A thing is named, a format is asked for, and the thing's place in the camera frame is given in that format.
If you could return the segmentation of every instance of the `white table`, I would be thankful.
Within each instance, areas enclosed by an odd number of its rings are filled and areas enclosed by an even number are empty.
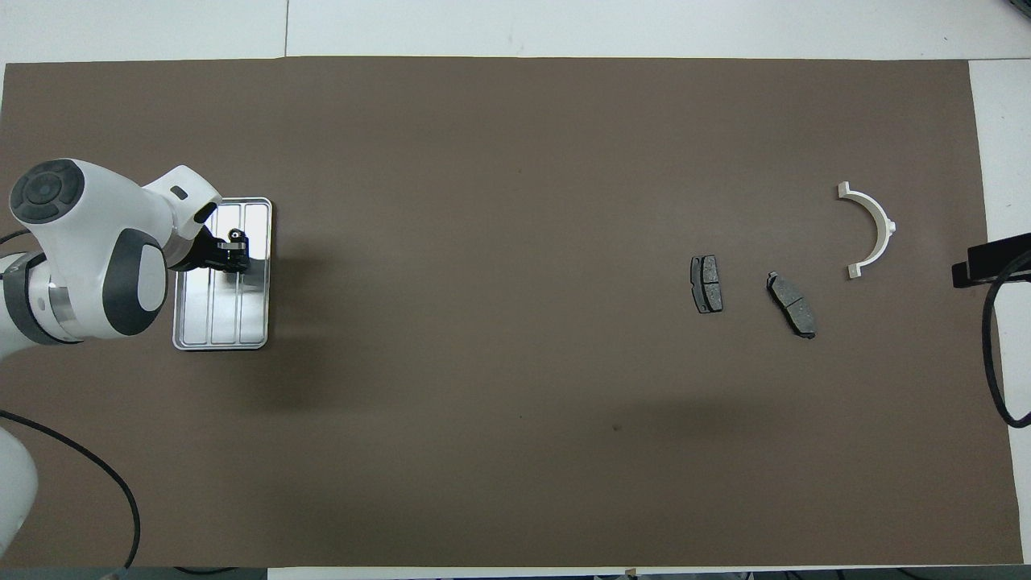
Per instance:
[[[989,238],[1031,231],[1031,19],[1004,0],[0,0],[0,64],[311,55],[969,60]],[[1028,305],[1031,284],[1019,283],[997,306],[1015,415],[1031,409]],[[985,385],[970,388],[988,397]],[[1031,430],[1009,434],[1029,562]],[[609,575],[634,564],[646,562],[280,569],[269,577]]]

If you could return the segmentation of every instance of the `white plastic bracket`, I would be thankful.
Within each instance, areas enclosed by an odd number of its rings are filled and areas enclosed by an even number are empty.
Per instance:
[[[849,264],[849,277],[859,277],[863,275],[862,268],[872,264],[885,252],[885,248],[888,247],[888,240],[895,233],[895,221],[888,218],[885,208],[875,199],[865,193],[853,191],[849,186],[849,181],[838,183],[838,199],[851,199],[866,207],[866,210],[873,215],[873,221],[877,224],[877,242],[873,245],[873,250],[870,251],[870,254],[865,260]]]

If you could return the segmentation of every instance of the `black joint cap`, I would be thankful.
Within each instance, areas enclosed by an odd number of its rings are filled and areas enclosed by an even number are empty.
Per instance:
[[[82,170],[70,159],[29,169],[10,192],[10,209],[26,223],[44,224],[67,213],[86,189]]]

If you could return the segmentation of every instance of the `silver tray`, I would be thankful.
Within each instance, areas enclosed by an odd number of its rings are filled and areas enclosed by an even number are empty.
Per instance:
[[[172,344],[184,351],[254,350],[268,340],[272,202],[229,197],[205,221],[215,237],[239,228],[250,240],[243,273],[198,268],[175,273]]]

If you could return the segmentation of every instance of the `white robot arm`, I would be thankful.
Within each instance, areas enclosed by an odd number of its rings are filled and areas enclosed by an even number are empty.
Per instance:
[[[140,186],[75,159],[36,165],[10,194],[42,252],[0,255],[0,361],[33,345],[146,330],[165,302],[165,269],[242,271],[245,236],[228,243],[204,221],[219,192],[179,165]]]

